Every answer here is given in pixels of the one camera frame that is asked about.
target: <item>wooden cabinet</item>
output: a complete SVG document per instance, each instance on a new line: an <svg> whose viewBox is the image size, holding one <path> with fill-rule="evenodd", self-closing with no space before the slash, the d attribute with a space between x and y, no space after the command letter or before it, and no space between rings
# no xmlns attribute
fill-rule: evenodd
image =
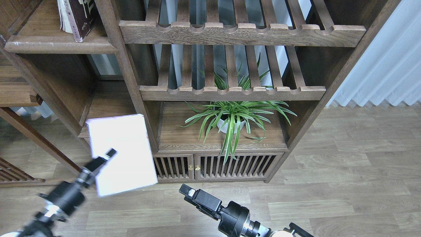
<svg viewBox="0 0 421 237"><path fill-rule="evenodd" d="M307 19L298 0L285 0L291 26L277 21L270 0L261 0L260 9L254 9L262 15L262 24L250 23L245 0L229 1L234 16L231 23L220 21L218 1L206 1L204 24L192 23L194 11L188 0L178 0L176 20L168 24L160 19L164 10L161 0L149 0L148 6L137 0L97 0L101 19L83 43L75 43L70 34L59 31L54 0L20 0L20 5L7 2L0 6L0 17L5 22L0 29L4 39L1 50L33 89L80 138L88 138L88 118L142 113L153 153L160 157L155 160L161 167L157 171L165 170L163 165L173 168L159 174L161 180L232 180L227 175L246 179L244 172L230 170L236 161L226 164L231 164L230 169L225 167L226 174L202 168L210 165L205 155L213 157L209 154L219 153L222 136L213 131L202 143L197 141L197 127L177 127L192 113L184 101L288 101L298 115L290 117L291 126L274 116L268 124L267 139L252 143L244 138L237 150L244 160L252 154L274 156L267 163L270 169L251 172L254 178L269 182L400 0L310 0ZM154 44L161 45L159 55ZM174 44L183 45L179 85L169 80ZM192 80L193 70L189 67L193 45L204 47L200 57L205 78L201 86ZM226 90L218 90L213 83L217 45L224 46ZM252 85L247 91L238 87L234 45L245 50ZM272 90L263 87L258 79L254 55L259 46L264 47L271 70ZM285 47L288 56L284 71L278 66L278 46ZM122 76L97 76L87 63L86 54L115 54ZM191 162L201 166L200 173L180 171Z"/></svg>

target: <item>laminate floor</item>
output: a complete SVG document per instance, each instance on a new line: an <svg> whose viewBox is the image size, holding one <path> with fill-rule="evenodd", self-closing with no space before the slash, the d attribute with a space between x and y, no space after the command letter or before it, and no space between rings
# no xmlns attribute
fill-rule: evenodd
<svg viewBox="0 0 421 237"><path fill-rule="evenodd" d="M76 163L90 159L59 121L26 120ZM0 121L0 157L37 178L72 178L34 143ZM323 110L269 184L190 183L250 209L272 229L295 222L318 237L421 236L421 106ZM180 184L87 201L55 235L64 237L224 236L178 193ZM27 223L52 186L0 188L0 233Z"/></svg>

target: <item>spider plant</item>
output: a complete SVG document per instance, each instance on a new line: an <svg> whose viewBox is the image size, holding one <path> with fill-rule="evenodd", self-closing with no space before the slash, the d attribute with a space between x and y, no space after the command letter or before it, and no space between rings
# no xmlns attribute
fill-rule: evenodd
<svg viewBox="0 0 421 237"><path fill-rule="evenodd" d="M257 66L259 66L259 64L260 56L257 61ZM260 81L268 73L269 70L262 73L259 76ZM214 78L215 85L218 89L224 90L228 87L227 83L216 72L214 72ZM237 78L239 78L238 86L242 87L244 90L251 89L249 75L244 75L240 78L240 72L238 72ZM187 102L186 104L190 107L191 110L193 110L197 114L188 118L185 121L185 124L187 125L182 127L189 127L198 122L199 120L203 119L199 132L199 140L204 135L203 143L206 141L210 130L217 126L217 123L220 119L223 120L223 123L222 126L220 126L218 132L220 132L226 124L228 125L225 139L222 144L222 149L219 154L219 156L222 156L225 153L224 164L226 163L226 161L228 160L228 156L230 155L234 159L236 159L235 151L237 149L238 141L240 139L240 129L242 121L245 121L245 127L248 134L251 133L250 123L256 124L259 128L261 128L264 131L264 134L266 134L266 129L264 127L263 121L270 123L270 120L264 117L264 114L273 114L271 110L276 110L285 117L289 125L291 125L291 123L286 114L289 113L294 116L297 116L294 112L284 107L288 107L288 104L283 101L212 101L209 105L200 105L200 107L203 107L202 110L195 109ZM259 143L264 138L266 137L251 137L251 139L256 140L253 141L254 143Z"/></svg>

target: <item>cabinet door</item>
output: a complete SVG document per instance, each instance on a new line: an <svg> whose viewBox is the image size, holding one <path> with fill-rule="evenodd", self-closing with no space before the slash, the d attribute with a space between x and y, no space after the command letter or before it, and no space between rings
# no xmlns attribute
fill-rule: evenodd
<svg viewBox="0 0 421 237"><path fill-rule="evenodd" d="M251 153L229 156L224 164L224 156L217 154L195 154L196 180L264 180L268 172L279 161L283 153Z"/></svg>
<svg viewBox="0 0 421 237"><path fill-rule="evenodd" d="M193 155L154 156L159 183L184 182L195 179Z"/></svg>

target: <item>white flower pot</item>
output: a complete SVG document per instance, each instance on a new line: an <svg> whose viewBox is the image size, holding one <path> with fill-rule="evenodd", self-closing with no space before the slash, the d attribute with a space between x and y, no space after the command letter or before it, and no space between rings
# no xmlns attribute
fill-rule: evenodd
<svg viewBox="0 0 421 237"><path fill-rule="evenodd" d="M218 126L218 128L219 128L219 129L221 129L221 126L222 126L222 124L224 123L224 121L225 121L225 120L222 120L221 118L219 119L219 121L218 121L218 123L217 123L217 126ZM242 129L242 127L244 126L244 124L245 124L245 120L241 122L241 125L240 125L240 130ZM228 123L226 123L226 124L222 127L221 132L226 133L227 129L228 129ZM235 126L235 127L234 127L234 134L236 134L236 133L237 133L237 126Z"/></svg>

